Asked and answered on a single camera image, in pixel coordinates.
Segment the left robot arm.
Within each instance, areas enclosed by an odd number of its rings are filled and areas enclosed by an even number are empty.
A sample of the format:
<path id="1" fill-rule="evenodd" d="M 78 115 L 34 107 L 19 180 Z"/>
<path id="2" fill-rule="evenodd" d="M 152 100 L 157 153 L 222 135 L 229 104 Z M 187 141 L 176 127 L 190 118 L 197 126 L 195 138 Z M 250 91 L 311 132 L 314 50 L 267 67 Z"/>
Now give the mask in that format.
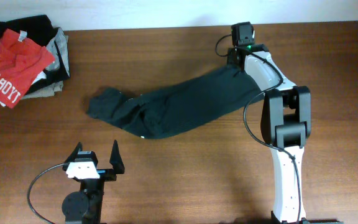
<path id="1" fill-rule="evenodd" d="M 78 191 L 68 194 L 62 202 L 65 223 L 100 224 L 104 184 L 125 173 L 118 142 L 112 145 L 109 169 L 97 168 L 98 159 L 93 151 L 84 151 L 78 143 L 64 162 L 63 170 L 69 179 L 80 183 Z"/>

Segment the dark green Nike t-shirt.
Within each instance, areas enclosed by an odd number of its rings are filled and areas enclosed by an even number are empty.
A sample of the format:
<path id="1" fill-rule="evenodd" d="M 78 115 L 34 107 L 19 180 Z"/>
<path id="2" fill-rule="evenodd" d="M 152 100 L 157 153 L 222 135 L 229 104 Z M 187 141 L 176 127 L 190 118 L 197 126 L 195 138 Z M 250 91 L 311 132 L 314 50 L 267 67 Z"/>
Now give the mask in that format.
<path id="1" fill-rule="evenodd" d="M 163 139 L 256 102 L 260 91 L 250 75 L 226 65 L 135 98 L 107 88 L 90 99 L 87 114 L 141 138 Z"/>

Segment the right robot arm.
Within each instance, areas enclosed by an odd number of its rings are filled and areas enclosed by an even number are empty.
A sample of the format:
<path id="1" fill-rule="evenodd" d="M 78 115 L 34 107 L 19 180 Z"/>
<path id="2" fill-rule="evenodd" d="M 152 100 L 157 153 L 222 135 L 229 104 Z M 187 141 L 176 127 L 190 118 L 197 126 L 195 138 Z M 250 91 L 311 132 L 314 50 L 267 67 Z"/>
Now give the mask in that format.
<path id="1" fill-rule="evenodd" d="M 311 93 L 290 81 L 276 66 L 268 48 L 255 43 L 250 22 L 231 26 L 228 54 L 258 85 L 264 98 L 259 143 L 270 148 L 275 182 L 274 223 L 305 223 L 301 165 L 311 134 Z"/>

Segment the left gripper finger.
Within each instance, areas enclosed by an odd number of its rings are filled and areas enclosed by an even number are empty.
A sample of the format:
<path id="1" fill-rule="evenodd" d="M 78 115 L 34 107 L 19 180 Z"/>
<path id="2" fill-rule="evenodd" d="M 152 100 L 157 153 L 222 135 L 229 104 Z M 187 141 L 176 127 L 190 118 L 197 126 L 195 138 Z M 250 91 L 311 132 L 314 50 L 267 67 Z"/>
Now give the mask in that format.
<path id="1" fill-rule="evenodd" d="M 125 166 L 119 152 L 119 146 L 117 140 L 115 140 L 112 145 L 112 151 L 111 151 L 109 163 L 112 165 L 112 169 L 114 170 L 115 174 L 125 173 Z"/>
<path id="2" fill-rule="evenodd" d="M 79 142 L 79 143 L 76 145 L 76 147 L 75 147 L 75 149 L 73 150 L 73 152 L 67 157 L 67 159 L 65 160 L 64 163 L 65 163 L 65 164 L 68 164 L 68 163 L 70 163 L 70 162 L 73 162 L 73 161 L 77 158 L 78 153 L 82 151 L 82 148 L 83 148 L 83 145 L 82 145 L 81 142 Z"/>

